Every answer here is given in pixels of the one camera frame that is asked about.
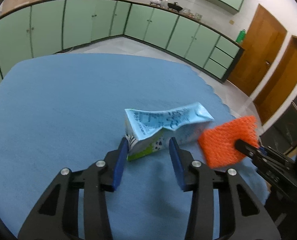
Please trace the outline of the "white cooking pot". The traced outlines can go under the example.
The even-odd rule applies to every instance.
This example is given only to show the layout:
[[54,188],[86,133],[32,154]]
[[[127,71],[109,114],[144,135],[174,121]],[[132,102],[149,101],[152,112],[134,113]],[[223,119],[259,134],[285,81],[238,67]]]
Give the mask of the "white cooking pot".
[[150,0],[149,4],[150,5],[156,5],[156,6],[161,6],[163,0]]

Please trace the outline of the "green lower kitchen cabinets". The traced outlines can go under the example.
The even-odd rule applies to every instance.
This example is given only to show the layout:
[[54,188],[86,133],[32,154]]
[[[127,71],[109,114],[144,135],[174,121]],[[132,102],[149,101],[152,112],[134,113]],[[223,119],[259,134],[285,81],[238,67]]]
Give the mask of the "green lower kitchen cabinets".
[[17,63],[126,37],[224,82],[243,48],[188,16],[124,0],[41,0],[0,16],[0,83]]

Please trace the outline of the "green thermos bottle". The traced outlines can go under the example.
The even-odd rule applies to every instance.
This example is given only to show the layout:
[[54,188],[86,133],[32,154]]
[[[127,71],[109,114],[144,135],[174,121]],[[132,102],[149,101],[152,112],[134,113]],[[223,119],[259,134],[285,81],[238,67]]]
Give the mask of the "green thermos bottle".
[[245,35],[246,35],[246,31],[245,29],[242,29],[236,38],[236,43],[241,44],[245,38]]

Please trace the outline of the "black glass cabinet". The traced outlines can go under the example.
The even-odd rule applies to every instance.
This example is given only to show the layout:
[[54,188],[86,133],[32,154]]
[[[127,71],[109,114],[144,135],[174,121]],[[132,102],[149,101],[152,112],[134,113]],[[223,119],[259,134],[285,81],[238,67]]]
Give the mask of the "black glass cabinet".
[[273,125],[260,136],[262,146],[294,158],[297,151],[297,96]]

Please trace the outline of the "orange foam net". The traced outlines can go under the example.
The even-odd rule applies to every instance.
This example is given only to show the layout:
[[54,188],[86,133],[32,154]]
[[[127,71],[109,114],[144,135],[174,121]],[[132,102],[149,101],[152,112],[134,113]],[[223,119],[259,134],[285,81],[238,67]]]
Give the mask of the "orange foam net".
[[255,116],[243,116],[214,128],[206,129],[198,138],[209,168],[221,168],[239,163],[245,155],[235,148],[238,139],[258,148]]

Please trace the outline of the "blue scalloped table mat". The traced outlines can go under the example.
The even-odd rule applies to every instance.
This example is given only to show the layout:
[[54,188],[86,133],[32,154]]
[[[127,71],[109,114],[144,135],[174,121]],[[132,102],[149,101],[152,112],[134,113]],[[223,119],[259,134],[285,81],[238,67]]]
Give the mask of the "blue scalloped table mat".
[[[211,126],[230,109],[190,67],[149,57],[61,54],[16,64],[0,83],[0,218],[17,236],[63,168],[79,171],[118,148],[129,108],[201,103]],[[183,239],[191,192],[177,184],[168,150],[125,165],[106,194],[114,239]]]

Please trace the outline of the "brown wooden door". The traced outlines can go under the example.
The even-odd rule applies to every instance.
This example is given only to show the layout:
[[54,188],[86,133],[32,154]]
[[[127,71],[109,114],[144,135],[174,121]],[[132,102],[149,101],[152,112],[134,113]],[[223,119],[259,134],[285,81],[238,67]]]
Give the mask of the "brown wooden door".
[[282,106],[297,85],[297,36],[292,36],[272,76],[254,100],[261,124]]
[[244,52],[228,80],[250,96],[276,59],[286,34],[286,28],[259,4],[242,42]]

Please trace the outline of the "light blue milk carton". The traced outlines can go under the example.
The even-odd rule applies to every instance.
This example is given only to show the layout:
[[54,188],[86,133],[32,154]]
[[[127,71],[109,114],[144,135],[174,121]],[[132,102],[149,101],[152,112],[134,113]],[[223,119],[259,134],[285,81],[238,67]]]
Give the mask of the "light blue milk carton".
[[199,102],[165,111],[125,109],[128,161],[168,148],[172,137],[179,144],[196,141],[214,121]]

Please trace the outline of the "black wok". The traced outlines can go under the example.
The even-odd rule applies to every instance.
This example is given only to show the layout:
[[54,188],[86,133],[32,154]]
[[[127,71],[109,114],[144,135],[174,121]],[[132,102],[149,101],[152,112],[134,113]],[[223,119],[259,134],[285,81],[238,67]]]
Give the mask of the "black wok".
[[183,8],[179,6],[177,2],[168,3],[167,6],[168,6],[168,9],[171,9],[177,12],[180,12],[183,10]]

